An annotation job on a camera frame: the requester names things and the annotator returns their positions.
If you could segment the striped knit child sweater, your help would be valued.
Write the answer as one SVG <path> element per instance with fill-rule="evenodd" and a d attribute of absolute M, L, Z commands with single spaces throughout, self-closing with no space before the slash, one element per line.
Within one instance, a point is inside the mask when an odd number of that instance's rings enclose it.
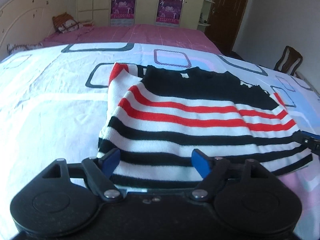
<path fill-rule="evenodd" d="M 278 94 L 229 72 L 115 63 L 98 157 L 120 150 L 111 181 L 134 189 L 195 186 L 195 149 L 236 164 L 255 159 L 281 176 L 313 160 L 294 141 L 298 130 Z"/>

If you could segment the wooden bed footboard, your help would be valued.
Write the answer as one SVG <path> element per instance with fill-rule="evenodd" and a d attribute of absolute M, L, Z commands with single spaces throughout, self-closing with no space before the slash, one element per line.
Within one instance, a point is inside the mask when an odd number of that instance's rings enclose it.
<path fill-rule="evenodd" d="M 303 80 L 315 93 L 319 94 L 319 91 L 311 84 L 311 82 L 299 71 L 296 71 L 296 77 Z"/>

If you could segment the dark wooden chair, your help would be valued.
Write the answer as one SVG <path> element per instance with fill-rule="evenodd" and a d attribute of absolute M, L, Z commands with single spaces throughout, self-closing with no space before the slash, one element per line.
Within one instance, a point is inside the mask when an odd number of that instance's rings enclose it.
<path fill-rule="evenodd" d="M 301 53 L 291 46 L 286 46 L 273 70 L 294 76 L 302 62 L 303 56 Z"/>

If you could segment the patterned white bed sheet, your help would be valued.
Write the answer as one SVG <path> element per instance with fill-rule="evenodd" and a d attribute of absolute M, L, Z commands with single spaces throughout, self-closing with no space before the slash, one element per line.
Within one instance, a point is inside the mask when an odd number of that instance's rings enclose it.
<path fill-rule="evenodd" d="M 140 43 L 68 44 L 1 62 L 1 239 L 319 239 L 319 156 L 277 176 L 211 157 L 193 187 L 121 187 L 100 170 L 115 63 L 229 72 L 279 95 L 298 131 L 319 135 L 302 80 L 231 57 Z"/>

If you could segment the pink bed sheet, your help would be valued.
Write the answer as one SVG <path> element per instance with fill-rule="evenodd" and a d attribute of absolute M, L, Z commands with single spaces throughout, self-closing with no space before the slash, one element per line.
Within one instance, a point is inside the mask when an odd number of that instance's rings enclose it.
<path fill-rule="evenodd" d="M 68 33 L 55 32 L 42 41 L 46 47 L 99 42 L 154 44 L 222 54 L 217 46 L 199 30 L 148 24 L 136 24 L 130 27 L 82 27 Z"/>

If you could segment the dark brown wooden door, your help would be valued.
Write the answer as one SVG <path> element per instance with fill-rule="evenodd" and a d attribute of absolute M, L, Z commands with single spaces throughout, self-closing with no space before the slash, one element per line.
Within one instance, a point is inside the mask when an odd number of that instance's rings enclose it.
<path fill-rule="evenodd" d="M 204 33 L 220 52 L 232 51 L 248 0 L 213 0 Z"/>

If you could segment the white patterned pillow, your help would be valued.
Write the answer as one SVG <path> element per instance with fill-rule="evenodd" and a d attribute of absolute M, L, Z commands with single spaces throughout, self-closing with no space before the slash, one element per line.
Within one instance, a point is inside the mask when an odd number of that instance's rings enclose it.
<path fill-rule="evenodd" d="M 34 49 L 43 48 L 43 43 L 36 44 L 7 44 L 8 55 L 18 53 L 20 51 L 29 51 Z"/>

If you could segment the lower right purple poster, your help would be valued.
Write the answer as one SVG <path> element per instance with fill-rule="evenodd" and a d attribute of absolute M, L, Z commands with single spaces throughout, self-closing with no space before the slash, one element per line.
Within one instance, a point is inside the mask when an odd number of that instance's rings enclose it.
<path fill-rule="evenodd" d="M 178 26 L 180 24 L 182 5 L 182 0 L 159 0 L 156 24 Z"/>

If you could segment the lower left purple poster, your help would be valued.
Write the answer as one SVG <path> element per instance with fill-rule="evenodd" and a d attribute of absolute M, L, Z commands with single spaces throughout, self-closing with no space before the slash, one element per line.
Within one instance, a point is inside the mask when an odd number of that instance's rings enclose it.
<path fill-rule="evenodd" d="M 110 26 L 128 27 L 135 21 L 136 0 L 112 0 Z"/>

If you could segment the cream corner shelf unit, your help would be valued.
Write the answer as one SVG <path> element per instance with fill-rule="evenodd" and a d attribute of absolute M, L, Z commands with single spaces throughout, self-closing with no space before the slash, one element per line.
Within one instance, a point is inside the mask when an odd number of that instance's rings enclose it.
<path fill-rule="evenodd" d="M 205 32 L 206 28 L 210 26 L 209 15 L 213 4 L 214 0 L 203 0 L 203 5 L 197 26 L 197 29 L 203 33 Z"/>

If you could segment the cream rounded headboard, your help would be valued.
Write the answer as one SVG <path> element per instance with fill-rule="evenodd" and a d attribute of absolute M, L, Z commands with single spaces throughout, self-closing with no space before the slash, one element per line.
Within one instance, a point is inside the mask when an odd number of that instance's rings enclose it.
<path fill-rule="evenodd" d="M 55 32 L 52 17 L 67 11 L 63 0 L 10 0 L 1 7 L 1 59 L 7 44 L 35 44 Z"/>

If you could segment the cream wardrobe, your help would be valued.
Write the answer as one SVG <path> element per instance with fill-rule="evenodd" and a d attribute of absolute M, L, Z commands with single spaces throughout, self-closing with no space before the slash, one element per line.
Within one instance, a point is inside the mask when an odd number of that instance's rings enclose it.
<path fill-rule="evenodd" d="M 182 1 L 183 5 L 180 24 L 178 26 L 156 24 L 159 0 L 136 0 L 134 24 L 197 29 L 203 0 Z M 91 21 L 99 27 L 111 27 L 111 2 L 112 0 L 76 0 L 76 12 L 78 20 L 81 22 Z"/>

